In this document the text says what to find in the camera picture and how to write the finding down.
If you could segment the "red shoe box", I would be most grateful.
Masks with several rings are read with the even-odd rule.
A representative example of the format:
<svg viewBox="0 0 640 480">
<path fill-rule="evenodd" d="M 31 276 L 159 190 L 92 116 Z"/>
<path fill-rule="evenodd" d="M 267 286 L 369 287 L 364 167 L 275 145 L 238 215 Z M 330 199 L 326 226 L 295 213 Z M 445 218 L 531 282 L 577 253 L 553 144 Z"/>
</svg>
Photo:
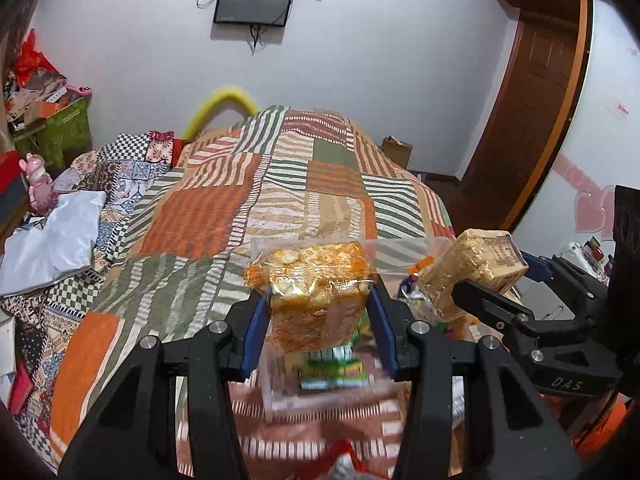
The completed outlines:
<svg viewBox="0 0 640 480">
<path fill-rule="evenodd" d="M 7 151 L 0 154 L 0 193 L 3 194 L 21 175 L 20 152 Z"/>
</svg>

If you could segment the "green peas snack bag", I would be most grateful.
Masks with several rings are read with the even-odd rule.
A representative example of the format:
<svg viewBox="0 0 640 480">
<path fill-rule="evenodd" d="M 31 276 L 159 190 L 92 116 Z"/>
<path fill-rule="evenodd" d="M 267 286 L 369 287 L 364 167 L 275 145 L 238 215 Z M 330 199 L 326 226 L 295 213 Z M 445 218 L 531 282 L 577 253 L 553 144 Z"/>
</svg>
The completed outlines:
<svg viewBox="0 0 640 480">
<path fill-rule="evenodd" d="M 287 378 L 302 390 L 333 390 L 367 385 L 369 377 L 351 344 L 283 358 Z"/>
</svg>

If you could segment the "yellow curved tube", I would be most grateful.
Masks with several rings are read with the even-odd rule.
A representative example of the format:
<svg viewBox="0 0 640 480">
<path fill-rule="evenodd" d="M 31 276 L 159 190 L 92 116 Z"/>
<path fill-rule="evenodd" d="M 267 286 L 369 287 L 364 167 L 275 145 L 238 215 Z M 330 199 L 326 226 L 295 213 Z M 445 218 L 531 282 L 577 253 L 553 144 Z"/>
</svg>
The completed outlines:
<svg viewBox="0 0 640 480">
<path fill-rule="evenodd" d="M 193 141 L 220 113 L 235 110 L 244 117 L 260 111 L 255 100 L 240 86 L 224 86 L 215 90 L 192 117 L 182 135 L 183 141 Z"/>
</svg>

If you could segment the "brown wooden door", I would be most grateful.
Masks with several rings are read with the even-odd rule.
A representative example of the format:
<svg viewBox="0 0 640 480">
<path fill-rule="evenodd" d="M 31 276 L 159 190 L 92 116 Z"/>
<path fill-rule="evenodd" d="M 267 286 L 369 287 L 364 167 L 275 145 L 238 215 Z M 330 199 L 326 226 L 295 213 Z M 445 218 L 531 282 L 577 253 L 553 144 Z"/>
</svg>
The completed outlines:
<svg viewBox="0 0 640 480">
<path fill-rule="evenodd" d="M 508 67 L 461 182 L 462 229 L 511 229 L 544 177 L 575 94 L 585 40 L 577 9 L 519 8 Z"/>
</svg>

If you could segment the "red white barcode snack bag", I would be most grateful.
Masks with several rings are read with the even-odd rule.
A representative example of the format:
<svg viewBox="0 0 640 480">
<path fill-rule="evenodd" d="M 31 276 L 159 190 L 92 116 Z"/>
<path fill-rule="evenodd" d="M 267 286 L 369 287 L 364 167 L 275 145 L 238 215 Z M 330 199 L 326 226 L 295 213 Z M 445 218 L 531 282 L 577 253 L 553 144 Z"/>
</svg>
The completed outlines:
<svg viewBox="0 0 640 480">
<path fill-rule="evenodd" d="M 297 467 L 292 475 L 295 480 L 319 479 L 359 479 L 380 480 L 380 476 L 370 471 L 360 460 L 352 445 L 346 440 L 332 443 L 317 458 Z"/>
</svg>

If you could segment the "pink plush toy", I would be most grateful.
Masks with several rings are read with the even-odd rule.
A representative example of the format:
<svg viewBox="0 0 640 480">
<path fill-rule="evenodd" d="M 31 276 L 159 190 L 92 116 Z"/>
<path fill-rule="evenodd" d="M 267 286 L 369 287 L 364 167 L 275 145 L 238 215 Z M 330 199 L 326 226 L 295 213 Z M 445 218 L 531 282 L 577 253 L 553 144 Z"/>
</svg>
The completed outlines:
<svg viewBox="0 0 640 480">
<path fill-rule="evenodd" d="M 46 162 L 37 154 L 27 153 L 18 161 L 28 182 L 30 208 L 38 216 L 45 216 L 56 203 L 53 180 L 47 172 Z"/>
</svg>

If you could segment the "orange puffed snack bag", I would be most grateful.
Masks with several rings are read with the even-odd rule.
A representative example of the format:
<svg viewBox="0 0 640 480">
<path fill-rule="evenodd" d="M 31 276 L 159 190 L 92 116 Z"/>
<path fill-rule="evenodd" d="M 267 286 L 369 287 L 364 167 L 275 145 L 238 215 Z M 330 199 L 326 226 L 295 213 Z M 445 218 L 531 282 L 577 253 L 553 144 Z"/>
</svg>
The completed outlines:
<svg viewBox="0 0 640 480">
<path fill-rule="evenodd" d="M 268 341 L 283 353 L 347 344 L 377 278 L 356 240 L 267 247 L 244 270 L 269 302 Z"/>
</svg>

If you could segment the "red plastic bag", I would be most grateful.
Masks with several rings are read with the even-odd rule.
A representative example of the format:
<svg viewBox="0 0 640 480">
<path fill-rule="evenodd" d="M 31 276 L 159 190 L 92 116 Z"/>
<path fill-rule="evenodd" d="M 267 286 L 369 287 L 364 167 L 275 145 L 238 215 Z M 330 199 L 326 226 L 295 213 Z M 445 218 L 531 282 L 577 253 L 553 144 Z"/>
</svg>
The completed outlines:
<svg viewBox="0 0 640 480">
<path fill-rule="evenodd" d="M 20 55 L 17 57 L 13 67 L 17 84 L 20 87 L 24 87 L 32 74 L 38 72 L 38 70 L 58 73 L 58 70 L 49 60 L 40 51 L 36 50 L 36 31 L 32 28 L 21 45 Z"/>
</svg>

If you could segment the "clear plastic storage bin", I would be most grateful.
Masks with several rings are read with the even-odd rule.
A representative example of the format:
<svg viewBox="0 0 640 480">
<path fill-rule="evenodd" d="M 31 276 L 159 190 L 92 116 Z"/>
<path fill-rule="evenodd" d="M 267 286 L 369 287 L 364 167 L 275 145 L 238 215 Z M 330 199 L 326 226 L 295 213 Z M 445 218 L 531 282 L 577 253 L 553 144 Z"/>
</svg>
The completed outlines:
<svg viewBox="0 0 640 480">
<path fill-rule="evenodd" d="M 377 284 L 398 295 L 450 247 L 447 237 L 379 240 L 255 238 L 245 281 L 268 302 L 258 365 L 268 422 L 351 415 L 403 387 L 386 373 L 366 302 Z"/>
</svg>

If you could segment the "cardboard box on floor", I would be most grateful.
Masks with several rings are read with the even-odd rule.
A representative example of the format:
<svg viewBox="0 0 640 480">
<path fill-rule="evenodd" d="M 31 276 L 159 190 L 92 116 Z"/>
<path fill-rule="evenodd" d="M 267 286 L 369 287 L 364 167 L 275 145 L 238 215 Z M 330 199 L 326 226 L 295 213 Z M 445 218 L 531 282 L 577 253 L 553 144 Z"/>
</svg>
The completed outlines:
<svg viewBox="0 0 640 480">
<path fill-rule="evenodd" d="M 412 152 L 412 145 L 399 141 L 394 136 L 386 136 L 381 144 L 383 153 L 396 165 L 406 169 Z"/>
</svg>

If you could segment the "patchwork striped bed quilt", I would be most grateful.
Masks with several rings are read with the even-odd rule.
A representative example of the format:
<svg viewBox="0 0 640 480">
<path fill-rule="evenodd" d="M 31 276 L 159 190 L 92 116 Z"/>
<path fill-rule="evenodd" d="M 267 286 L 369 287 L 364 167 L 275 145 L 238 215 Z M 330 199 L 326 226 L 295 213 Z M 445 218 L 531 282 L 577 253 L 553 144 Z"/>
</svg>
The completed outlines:
<svg viewBox="0 0 640 480">
<path fill-rule="evenodd" d="M 398 238 L 389 274 L 454 234 L 440 197 L 339 114 L 272 106 L 175 150 L 153 131 L 78 157 L 81 188 L 107 197 L 92 266 L 2 300 L 34 384 L 16 426 L 49 468 L 141 337 L 191 336 L 247 297 L 253 240 Z"/>
</svg>

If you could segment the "green storage box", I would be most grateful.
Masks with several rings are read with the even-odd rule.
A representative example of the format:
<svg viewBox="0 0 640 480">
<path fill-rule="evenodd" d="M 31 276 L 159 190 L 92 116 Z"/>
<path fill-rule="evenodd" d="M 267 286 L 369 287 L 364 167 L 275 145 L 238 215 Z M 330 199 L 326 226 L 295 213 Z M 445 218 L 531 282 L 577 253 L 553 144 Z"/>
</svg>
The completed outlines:
<svg viewBox="0 0 640 480">
<path fill-rule="evenodd" d="M 88 101 L 80 98 L 49 118 L 21 131 L 14 143 L 22 155 L 41 156 L 51 174 L 59 174 L 82 153 L 92 150 Z"/>
</svg>

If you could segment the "white cloth on bed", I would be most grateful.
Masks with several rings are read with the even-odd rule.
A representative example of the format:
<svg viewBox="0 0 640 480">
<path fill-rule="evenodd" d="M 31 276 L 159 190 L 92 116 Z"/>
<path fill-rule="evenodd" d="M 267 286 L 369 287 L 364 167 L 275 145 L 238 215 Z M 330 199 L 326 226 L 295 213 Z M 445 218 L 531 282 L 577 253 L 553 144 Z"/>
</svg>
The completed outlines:
<svg viewBox="0 0 640 480">
<path fill-rule="evenodd" d="M 21 295 L 88 269 L 106 194 L 63 194 L 38 226 L 17 229 L 4 243 L 1 295 Z"/>
</svg>

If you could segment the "tan cracker package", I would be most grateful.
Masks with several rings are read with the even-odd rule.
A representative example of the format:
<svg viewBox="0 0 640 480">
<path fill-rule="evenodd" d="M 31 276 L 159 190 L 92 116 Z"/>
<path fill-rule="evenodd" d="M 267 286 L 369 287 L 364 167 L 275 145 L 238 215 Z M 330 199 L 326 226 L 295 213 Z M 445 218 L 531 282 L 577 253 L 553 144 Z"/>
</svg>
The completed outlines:
<svg viewBox="0 0 640 480">
<path fill-rule="evenodd" d="M 435 315 L 450 322 L 463 315 L 452 299 L 454 284 L 468 278 L 504 294 L 527 270 L 528 264 L 508 231 L 467 229 L 420 275 L 418 283 Z"/>
</svg>

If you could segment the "small black wall monitor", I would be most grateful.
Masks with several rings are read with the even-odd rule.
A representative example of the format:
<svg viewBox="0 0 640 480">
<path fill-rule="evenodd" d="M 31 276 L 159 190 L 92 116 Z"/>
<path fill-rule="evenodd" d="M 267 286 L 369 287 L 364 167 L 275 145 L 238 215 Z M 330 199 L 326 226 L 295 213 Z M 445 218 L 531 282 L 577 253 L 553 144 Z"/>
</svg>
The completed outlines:
<svg viewBox="0 0 640 480">
<path fill-rule="evenodd" d="M 293 0 L 217 0 L 214 22 L 284 27 Z"/>
</svg>

